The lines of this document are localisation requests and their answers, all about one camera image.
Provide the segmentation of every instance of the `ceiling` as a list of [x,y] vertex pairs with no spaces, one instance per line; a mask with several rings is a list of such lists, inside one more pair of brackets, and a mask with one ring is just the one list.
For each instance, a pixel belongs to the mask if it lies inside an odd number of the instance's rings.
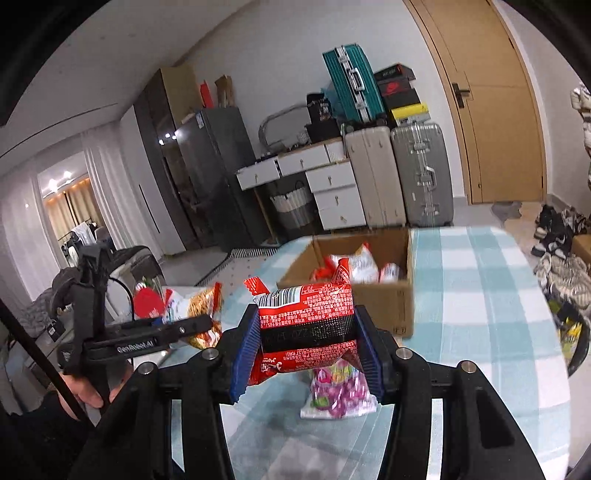
[[249,1],[111,0],[47,60],[0,128],[0,175],[49,145],[119,119],[159,67],[178,62]]
[[[69,172],[70,177],[64,177],[64,172]],[[88,173],[88,169],[86,168],[84,152],[78,152],[61,162],[52,165],[37,176],[41,195],[45,196],[51,193],[51,187],[49,186],[51,179],[55,180],[58,186],[61,186],[68,178],[70,180],[75,180],[86,173]]]

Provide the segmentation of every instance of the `barcode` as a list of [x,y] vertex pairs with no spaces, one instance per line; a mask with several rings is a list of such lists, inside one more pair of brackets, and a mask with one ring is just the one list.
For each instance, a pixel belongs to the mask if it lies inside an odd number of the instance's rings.
[[254,297],[253,301],[261,308],[277,309],[285,305],[300,302],[301,287],[285,288],[272,293],[264,293]]

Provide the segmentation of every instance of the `beige suitcase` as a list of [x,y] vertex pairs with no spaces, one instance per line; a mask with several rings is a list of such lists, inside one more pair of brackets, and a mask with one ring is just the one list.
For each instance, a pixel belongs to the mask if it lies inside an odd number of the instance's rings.
[[406,213],[388,127],[345,135],[368,226],[405,225]]

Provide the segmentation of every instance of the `blue gripper pad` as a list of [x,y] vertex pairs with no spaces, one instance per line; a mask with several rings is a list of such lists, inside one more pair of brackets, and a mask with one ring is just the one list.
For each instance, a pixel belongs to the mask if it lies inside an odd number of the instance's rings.
[[237,402],[246,391],[248,379],[251,376],[252,366],[256,353],[261,347],[261,320],[256,304],[251,303],[242,315],[240,324],[236,327],[236,338],[241,340],[238,351],[232,362],[229,396]]
[[363,305],[355,306],[357,352],[369,391],[384,404],[387,393],[396,389],[392,358]]

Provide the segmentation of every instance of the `person's hand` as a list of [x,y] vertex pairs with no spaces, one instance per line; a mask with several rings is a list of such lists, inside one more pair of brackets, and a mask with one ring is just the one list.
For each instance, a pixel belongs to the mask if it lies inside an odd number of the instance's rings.
[[[129,380],[131,375],[134,373],[134,367],[128,362],[128,366],[125,368],[125,372],[123,378],[121,379],[121,383],[117,385],[111,393],[109,394],[109,402],[113,402],[115,397],[119,394],[125,382]],[[101,408],[103,406],[103,399],[100,397],[98,392],[95,388],[90,384],[90,381],[85,377],[74,377],[72,375],[64,375],[60,373],[63,381],[66,383],[67,387],[70,389],[78,403],[84,403],[94,408]],[[60,397],[60,404],[61,407],[66,411],[66,413],[75,420],[78,420],[78,417],[74,415],[72,409],[68,406],[64,398],[59,394]]]

